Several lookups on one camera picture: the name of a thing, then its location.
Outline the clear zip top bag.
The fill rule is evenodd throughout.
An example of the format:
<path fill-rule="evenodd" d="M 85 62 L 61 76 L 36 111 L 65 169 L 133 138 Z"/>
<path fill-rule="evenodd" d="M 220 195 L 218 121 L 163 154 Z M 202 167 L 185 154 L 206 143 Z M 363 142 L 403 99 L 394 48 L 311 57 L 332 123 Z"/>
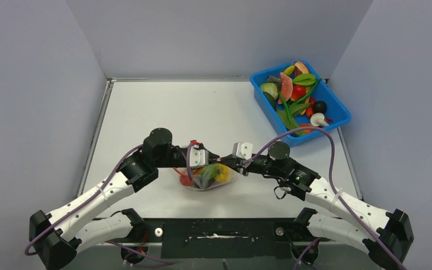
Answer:
<path fill-rule="evenodd" d="M 173 168 L 179 176 L 182 186 L 196 191 L 205 191 L 227 185 L 236 181 L 236 173 L 228 166 L 212 164 L 193 171 L 192 179 L 189 178 L 186 169 Z"/>

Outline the green toy leaf vegetable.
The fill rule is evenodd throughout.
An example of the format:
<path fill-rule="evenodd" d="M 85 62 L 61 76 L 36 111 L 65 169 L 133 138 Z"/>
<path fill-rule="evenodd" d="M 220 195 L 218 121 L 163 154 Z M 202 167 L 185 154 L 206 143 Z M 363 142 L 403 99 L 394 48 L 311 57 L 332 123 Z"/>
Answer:
<path fill-rule="evenodd" d="M 312 86 L 316 82 L 316 76 L 313 74 L 300 74 L 296 76 L 292 82 L 295 85 L 300 85 L 303 87 Z"/>

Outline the black toy plum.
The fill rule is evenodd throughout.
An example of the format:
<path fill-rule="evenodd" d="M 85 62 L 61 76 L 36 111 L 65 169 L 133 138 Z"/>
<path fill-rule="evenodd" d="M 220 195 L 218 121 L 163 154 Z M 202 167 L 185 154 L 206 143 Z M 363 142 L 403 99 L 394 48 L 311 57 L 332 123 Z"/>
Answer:
<path fill-rule="evenodd" d="M 312 110 L 314 114 L 315 113 L 325 114 L 327 111 L 327 104 L 324 101 L 316 101 L 312 105 Z"/>

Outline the blue plastic bin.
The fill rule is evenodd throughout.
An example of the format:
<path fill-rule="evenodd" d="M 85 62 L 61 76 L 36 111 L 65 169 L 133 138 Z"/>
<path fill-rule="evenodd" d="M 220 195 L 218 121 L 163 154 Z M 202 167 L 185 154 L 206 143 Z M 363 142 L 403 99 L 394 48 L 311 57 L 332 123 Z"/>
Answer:
<path fill-rule="evenodd" d="M 250 76 L 250 83 L 254 87 L 254 98 L 277 135 L 281 135 L 283 132 L 287 131 L 287 128 L 277 113 L 277 110 L 282 110 L 284 106 L 277 105 L 277 107 L 274 109 L 263 94 L 260 85 L 265 83 L 268 77 L 271 75 L 278 76 L 291 64 L 291 62 L 287 62 L 282 65 L 270 67 L 262 71 L 257 71 Z M 327 105 L 327 112 L 325 113 L 325 116 L 332 121 L 328 127 L 324 127 L 324 130 L 330 132 L 350 122 L 352 116 L 349 110 L 336 97 L 336 95 L 325 82 L 319 82 L 312 96 L 316 101 L 324 101 Z M 321 136 L 321 132 L 310 132 L 299 137 L 287 135 L 286 137 L 282 138 L 282 141 L 287 143 L 290 147 L 295 147 Z"/>

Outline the yellow toy bell pepper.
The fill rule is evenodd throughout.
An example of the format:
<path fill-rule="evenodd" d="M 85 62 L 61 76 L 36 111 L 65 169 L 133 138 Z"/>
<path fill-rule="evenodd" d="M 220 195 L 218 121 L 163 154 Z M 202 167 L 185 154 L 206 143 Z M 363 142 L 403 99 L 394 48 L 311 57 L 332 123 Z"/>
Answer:
<path fill-rule="evenodd" d="M 233 170 L 222 164 L 215 165 L 214 180 L 218 183 L 227 183 L 232 181 Z"/>

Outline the toy peach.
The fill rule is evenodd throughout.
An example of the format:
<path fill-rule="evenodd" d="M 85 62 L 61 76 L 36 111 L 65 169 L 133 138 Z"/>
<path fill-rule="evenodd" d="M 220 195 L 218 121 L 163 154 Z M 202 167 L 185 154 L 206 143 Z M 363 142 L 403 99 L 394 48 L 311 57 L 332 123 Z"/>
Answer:
<path fill-rule="evenodd" d="M 188 175 L 181 175 L 179 178 L 179 182 L 181 185 L 186 186 L 186 187 L 193 187 L 194 183 L 192 180 L 190 180 Z"/>

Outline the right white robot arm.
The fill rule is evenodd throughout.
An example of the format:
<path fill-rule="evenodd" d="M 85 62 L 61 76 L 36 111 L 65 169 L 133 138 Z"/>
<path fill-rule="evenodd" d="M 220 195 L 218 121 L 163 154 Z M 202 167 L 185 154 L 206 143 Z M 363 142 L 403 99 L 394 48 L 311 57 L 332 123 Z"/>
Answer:
<path fill-rule="evenodd" d="M 260 174 L 278 181 L 286 194 L 326 209 L 332 217 L 306 209 L 308 218 L 294 224 L 294 233 L 301 240 L 312 236 L 334 240 L 365 252 L 383 269 L 404 269 L 403 261 L 414 241 L 409 216 L 399 210 L 388 211 L 368 204 L 335 187 L 289 156 L 282 141 L 266 145 L 268 152 L 252 152 L 250 143 L 236 143 L 233 153 L 218 162 L 242 174 Z"/>

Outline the toy watermelon slice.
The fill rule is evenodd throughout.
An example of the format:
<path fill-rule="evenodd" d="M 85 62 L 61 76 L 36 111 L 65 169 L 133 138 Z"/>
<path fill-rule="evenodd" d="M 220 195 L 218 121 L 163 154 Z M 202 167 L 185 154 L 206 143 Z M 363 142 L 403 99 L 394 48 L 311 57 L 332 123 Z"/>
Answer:
<path fill-rule="evenodd" d="M 278 98 L 278 103 L 282 104 L 282 99 L 287 101 L 292 96 L 293 80 L 288 75 L 286 75 L 284 72 L 280 73 L 280 79 L 281 79 L 281 87 L 280 87 L 280 94 L 279 94 L 279 98 Z"/>

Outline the white toy mushroom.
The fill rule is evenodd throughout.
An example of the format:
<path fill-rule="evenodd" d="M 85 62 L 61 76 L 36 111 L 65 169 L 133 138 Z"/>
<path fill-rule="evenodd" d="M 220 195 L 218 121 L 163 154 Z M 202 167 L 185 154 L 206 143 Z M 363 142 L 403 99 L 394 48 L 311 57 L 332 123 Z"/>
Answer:
<path fill-rule="evenodd" d="M 330 125 L 325 115 L 320 112 L 314 113 L 310 117 L 310 124 L 314 127 L 328 127 Z"/>

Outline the green toy lettuce ball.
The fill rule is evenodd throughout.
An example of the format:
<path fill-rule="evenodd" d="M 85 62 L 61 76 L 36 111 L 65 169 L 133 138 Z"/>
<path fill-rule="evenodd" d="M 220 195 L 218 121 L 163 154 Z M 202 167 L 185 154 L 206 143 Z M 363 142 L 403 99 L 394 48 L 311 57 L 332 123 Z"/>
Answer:
<path fill-rule="evenodd" d="M 204 167 L 200 173 L 199 176 L 202 180 L 210 180 L 214 178 L 218 174 L 218 164 L 212 164 L 209 166 Z"/>

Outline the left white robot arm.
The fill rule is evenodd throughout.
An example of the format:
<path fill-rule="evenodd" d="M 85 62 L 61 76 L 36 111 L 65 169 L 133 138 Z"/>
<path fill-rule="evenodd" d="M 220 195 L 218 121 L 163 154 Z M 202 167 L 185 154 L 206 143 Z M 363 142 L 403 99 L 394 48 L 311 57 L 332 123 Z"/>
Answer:
<path fill-rule="evenodd" d="M 61 269 L 84 244 L 78 232 L 107 208 L 157 179 L 159 168 L 202 168 L 220 158 L 200 142 L 180 147 L 172 144 L 172 138 L 166 128 L 152 130 L 141 145 L 120 159 L 105 180 L 58 209 L 32 214 L 25 255 L 39 256 L 46 269 Z"/>

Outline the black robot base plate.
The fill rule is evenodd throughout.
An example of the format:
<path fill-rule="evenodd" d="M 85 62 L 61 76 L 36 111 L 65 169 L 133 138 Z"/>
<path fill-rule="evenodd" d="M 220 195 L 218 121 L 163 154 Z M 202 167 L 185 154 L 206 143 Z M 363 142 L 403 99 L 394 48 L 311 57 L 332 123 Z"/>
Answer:
<path fill-rule="evenodd" d="M 312 240 L 295 218 L 147 218 L 118 242 L 159 245 L 163 259 L 290 259 L 291 246 Z"/>

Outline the red toy strawberry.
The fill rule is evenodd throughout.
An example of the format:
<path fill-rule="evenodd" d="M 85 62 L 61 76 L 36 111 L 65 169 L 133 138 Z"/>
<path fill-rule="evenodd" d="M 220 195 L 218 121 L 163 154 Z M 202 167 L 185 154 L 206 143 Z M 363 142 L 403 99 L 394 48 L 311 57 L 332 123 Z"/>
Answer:
<path fill-rule="evenodd" d="M 295 102 L 300 98 L 304 97 L 305 95 L 306 95 L 306 88 L 302 85 L 296 84 L 292 89 L 290 100 Z"/>

